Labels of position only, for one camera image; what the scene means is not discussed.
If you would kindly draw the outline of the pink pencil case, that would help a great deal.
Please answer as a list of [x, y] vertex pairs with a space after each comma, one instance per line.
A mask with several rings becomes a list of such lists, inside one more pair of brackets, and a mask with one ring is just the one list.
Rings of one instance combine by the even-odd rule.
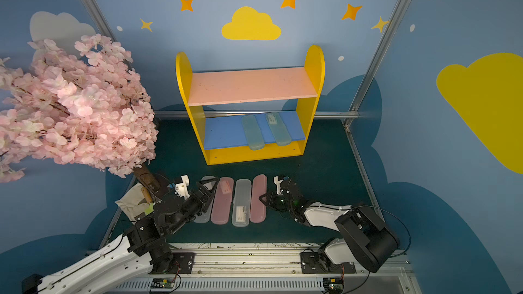
[[250, 222], [261, 223], [266, 219], [266, 206], [260, 197], [267, 192], [267, 176], [260, 174], [253, 179], [251, 193]]
[[211, 212], [211, 222], [215, 225], [225, 225], [230, 218], [234, 179], [222, 177], [219, 179]]

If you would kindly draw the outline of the frosted white pencil case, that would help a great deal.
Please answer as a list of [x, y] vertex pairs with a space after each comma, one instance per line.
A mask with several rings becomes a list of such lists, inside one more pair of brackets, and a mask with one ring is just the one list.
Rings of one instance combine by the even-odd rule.
[[[209, 178], [216, 178], [216, 177], [215, 176], [204, 176], [204, 177], [202, 177], [201, 180], [205, 180], [205, 179], [209, 179]], [[197, 224], [208, 223], [209, 220], [211, 219], [211, 212], [212, 212], [213, 204], [214, 204], [214, 200], [211, 200], [208, 204], [208, 208], [207, 208], [206, 212], [203, 212], [203, 213], [201, 213], [201, 215], [196, 216], [193, 222], [197, 223]]]

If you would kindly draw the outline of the white pencil case with label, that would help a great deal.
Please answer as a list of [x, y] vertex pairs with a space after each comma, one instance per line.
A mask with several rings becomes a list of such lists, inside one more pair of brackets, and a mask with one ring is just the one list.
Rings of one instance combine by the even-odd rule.
[[252, 182], [239, 179], [235, 184], [232, 224], [235, 227], [246, 227], [250, 222]]

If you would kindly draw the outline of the green pencil case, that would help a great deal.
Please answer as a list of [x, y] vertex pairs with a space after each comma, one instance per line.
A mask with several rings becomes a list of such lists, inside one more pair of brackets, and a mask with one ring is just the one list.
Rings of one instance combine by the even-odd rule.
[[257, 118], [254, 115], [247, 115], [241, 118], [242, 128], [247, 140], [247, 144], [252, 151], [264, 148], [265, 141], [262, 135]]

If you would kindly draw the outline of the teal pencil case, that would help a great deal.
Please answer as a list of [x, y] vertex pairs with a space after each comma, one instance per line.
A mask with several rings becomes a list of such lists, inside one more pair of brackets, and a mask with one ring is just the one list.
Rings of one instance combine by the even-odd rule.
[[279, 113], [266, 114], [266, 121], [278, 146], [287, 146], [291, 143], [291, 136]]

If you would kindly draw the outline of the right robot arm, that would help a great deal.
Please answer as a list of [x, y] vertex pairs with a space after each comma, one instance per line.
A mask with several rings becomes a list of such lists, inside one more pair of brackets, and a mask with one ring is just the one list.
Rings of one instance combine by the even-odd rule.
[[301, 225], [339, 232], [340, 238], [328, 241], [321, 249], [331, 264], [356, 261], [376, 273], [400, 247], [399, 237], [373, 206], [333, 206], [308, 200], [289, 179], [280, 182], [275, 191], [259, 196], [258, 201], [272, 210], [289, 213]]

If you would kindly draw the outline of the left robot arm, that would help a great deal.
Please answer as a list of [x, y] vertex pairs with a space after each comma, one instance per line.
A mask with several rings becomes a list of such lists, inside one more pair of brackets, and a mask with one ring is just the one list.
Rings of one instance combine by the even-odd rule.
[[171, 270], [175, 259], [166, 238], [208, 210], [218, 184], [212, 178], [197, 182], [188, 197], [164, 196], [103, 248], [54, 274], [24, 279], [23, 293], [105, 293], [131, 278]]

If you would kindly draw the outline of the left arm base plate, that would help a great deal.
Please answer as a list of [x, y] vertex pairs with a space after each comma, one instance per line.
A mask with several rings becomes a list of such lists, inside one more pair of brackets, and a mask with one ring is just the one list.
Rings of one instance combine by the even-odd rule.
[[152, 260], [148, 274], [191, 274], [195, 257], [192, 252], [167, 253]]

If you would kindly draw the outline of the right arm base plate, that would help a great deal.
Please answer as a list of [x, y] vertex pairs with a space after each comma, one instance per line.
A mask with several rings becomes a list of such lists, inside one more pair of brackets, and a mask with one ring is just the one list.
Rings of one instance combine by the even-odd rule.
[[300, 264], [304, 274], [355, 274], [353, 263], [335, 264], [324, 253], [304, 250], [300, 253]]

